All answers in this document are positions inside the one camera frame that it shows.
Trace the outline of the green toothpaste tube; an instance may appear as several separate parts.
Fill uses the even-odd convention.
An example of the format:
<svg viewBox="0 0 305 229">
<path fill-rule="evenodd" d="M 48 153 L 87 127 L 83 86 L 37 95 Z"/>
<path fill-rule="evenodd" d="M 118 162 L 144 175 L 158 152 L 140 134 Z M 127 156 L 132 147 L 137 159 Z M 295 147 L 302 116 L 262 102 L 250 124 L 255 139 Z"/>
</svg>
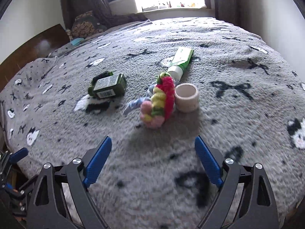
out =
<svg viewBox="0 0 305 229">
<path fill-rule="evenodd" d="M 179 47 L 170 66 L 168 67 L 168 73 L 175 80 L 179 82 L 189 65 L 190 58 L 193 55 L 193 49 L 188 47 Z"/>
</svg>

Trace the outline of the green bottle with barcode label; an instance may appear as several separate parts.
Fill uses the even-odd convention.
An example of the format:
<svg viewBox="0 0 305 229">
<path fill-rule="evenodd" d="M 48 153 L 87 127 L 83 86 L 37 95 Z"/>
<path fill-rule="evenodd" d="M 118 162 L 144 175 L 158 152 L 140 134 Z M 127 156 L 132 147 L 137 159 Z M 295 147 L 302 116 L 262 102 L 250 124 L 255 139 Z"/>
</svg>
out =
<svg viewBox="0 0 305 229">
<path fill-rule="evenodd" d="M 126 92 L 127 82 L 123 74 L 114 74 L 98 79 L 93 86 L 92 93 L 99 99 L 120 97 Z"/>
</svg>

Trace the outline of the teal cloth item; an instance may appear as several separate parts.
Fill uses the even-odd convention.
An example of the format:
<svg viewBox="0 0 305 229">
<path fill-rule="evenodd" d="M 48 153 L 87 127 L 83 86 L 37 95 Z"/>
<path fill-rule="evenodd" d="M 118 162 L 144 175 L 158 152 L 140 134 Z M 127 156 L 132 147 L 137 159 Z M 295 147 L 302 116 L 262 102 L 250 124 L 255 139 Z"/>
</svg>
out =
<svg viewBox="0 0 305 229">
<path fill-rule="evenodd" d="M 84 38 L 75 38 L 73 40 L 71 40 L 71 45 L 72 46 L 78 46 L 80 45 L 82 42 L 84 41 Z"/>
</svg>

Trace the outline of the white storage box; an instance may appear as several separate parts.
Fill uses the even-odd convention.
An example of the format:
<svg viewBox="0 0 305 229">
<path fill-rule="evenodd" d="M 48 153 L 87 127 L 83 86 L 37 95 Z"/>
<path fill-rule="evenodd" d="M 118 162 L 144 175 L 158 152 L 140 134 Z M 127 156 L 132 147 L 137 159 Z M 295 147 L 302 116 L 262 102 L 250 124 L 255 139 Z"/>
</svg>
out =
<svg viewBox="0 0 305 229">
<path fill-rule="evenodd" d="M 112 15 L 137 14 L 136 0 L 114 0 L 109 3 Z"/>
</svg>

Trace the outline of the grey patterned pillow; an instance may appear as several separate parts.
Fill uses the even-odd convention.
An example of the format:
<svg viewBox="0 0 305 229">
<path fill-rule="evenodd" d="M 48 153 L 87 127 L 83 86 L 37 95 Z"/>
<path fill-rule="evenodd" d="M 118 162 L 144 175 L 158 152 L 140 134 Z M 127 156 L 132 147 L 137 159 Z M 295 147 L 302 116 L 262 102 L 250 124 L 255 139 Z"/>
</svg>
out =
<svg viewBox="0 0 305 229">
<path fill-rule="evenodd" d="M 47 77 L 56 66 L 58 57 L 38 58 L 27 63 L 15 74 L 1 91 L 1 106 L 29 99 L 31 91 Z"/>
</svg>

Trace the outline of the grey patterned fleece bed blanket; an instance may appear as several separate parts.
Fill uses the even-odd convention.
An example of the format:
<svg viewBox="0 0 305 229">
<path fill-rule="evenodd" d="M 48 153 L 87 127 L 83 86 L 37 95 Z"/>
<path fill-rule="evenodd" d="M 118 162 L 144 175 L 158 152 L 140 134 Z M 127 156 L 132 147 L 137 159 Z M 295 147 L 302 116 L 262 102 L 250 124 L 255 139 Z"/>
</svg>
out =
<svg viewBox="0 0 305 229">
<path fill-rule="evenodd" d="M 128 23 L 1 91 L 1 191 L 27 228 L 281 228 L 304 199 L 304 83 L 215 18 Z"/>
</svg>

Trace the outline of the dark wooden headboard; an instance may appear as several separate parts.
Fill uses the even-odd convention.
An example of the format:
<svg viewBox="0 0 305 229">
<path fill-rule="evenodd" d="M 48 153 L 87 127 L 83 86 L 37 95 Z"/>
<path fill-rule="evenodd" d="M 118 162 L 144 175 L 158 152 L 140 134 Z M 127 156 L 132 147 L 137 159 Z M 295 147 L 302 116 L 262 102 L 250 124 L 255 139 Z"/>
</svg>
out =
<svg viewBox="0 0 305 229">
<path fill-rule="evenodd" d="M 47 57 L 49 53 L 69 42 L 66 31 L 57 24 L 22 44 L 1 63 L 0 89 L 2 90 L 27 63 Z"/>
</svg>

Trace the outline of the brown floral cushion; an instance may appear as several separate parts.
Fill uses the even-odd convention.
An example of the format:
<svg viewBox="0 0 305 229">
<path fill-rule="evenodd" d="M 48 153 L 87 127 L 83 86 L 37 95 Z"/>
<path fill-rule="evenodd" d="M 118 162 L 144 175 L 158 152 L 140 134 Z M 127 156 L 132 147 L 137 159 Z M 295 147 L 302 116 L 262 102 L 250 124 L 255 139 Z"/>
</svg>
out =
<svg viewBox="0 0 305 229">
<path fill-rule="evenodd" d="M 87 38 L 94 34 L 107 31 L 107 27 L 100 23 L 95 17 L 93 11 L 88 11 L 75 18 L 75 22 L 71 29 L 71 36 L 75 38 Z"/>
</svg>

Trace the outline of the colourful crochet flower bouquet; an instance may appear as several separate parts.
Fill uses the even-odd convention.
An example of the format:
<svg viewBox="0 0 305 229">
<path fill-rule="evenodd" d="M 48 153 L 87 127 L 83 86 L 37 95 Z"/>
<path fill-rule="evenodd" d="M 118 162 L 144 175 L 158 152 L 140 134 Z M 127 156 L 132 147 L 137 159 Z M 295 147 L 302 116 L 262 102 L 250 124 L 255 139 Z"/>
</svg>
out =
<svg viewBox="0 0 305 229">
<path fill-rule="evenodd" d="M 175 104 L 175 83 L 167 72 L 157 77 L 150 101 L 140 106 L 140 118 L 144 125 L 151 129 L 160 128 L 171 116 Z"/>
</svg>

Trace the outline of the blue plastic wrapper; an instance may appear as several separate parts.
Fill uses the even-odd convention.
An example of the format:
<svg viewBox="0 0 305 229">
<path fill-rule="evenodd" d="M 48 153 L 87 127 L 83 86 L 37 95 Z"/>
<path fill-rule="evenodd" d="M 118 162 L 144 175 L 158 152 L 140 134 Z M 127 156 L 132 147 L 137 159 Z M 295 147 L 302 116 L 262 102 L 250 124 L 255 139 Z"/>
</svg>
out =
<svg viewBox="0 0 305 229">
<path fill-rule="evenodd" d="M 127 116 L 130 112 L 139 109 L 143 102 L 150 101 L 152 95 L 153 95 L 153 88 L 157 85 L 157 83 L 153 83 L 149 88 L 147 89 L 146 94 L 143 97 L 139 97 L 137 99 L 133 99 L 129 101 L 123 111 L 122 115 Z"/>
</svg>

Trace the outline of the white tape roll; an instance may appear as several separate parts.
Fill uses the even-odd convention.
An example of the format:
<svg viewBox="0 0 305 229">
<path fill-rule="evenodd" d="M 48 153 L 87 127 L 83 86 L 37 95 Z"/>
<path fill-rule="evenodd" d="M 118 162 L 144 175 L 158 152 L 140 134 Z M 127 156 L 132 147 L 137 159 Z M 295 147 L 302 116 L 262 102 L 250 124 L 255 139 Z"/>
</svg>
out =
<svg viewBox="0 0 305 229">
<path fill-rule="evenodd" d="M 198 88 L 190 83 L 179 84 L 175 88 L 176 109 L 183 113 L 190 113 L 199 107 L 200 93 Z"/>
</svg>

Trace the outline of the dark brown left curtain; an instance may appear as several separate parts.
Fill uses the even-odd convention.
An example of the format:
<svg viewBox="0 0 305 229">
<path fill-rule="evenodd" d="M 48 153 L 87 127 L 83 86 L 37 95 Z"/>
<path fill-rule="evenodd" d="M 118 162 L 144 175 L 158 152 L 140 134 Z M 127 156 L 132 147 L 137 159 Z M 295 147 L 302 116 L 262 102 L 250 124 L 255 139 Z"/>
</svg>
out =
<svg viewBox="0 0 305 229">
<path fill-rule="evenodd" d="M 92 11 L 99 22 L 108 27 L 146 21 L 142 14 L 113 15 L 107 0 L 60 0 L 65 28 L 71 29 L 78 15 Z"/>
</svg>

